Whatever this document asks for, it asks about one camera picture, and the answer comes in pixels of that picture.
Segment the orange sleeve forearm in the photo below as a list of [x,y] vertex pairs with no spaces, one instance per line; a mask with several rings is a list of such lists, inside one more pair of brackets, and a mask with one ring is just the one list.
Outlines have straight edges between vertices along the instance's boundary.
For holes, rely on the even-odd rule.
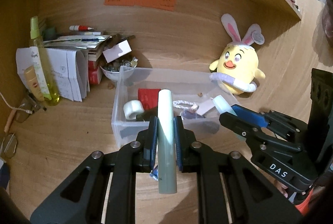
[[308,197],[295,206],[303,217],[318,220],[332,213],[332,184],[315,186]]

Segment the person's hand on handle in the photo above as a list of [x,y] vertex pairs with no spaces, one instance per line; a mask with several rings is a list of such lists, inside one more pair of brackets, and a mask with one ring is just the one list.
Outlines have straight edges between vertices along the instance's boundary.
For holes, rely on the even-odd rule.
[[285,186],[283,183],[280,183],[278,180],[274,181],[274,186],[278,189],[278,191],[285,197],[288,198],[287,194],[287,186]]

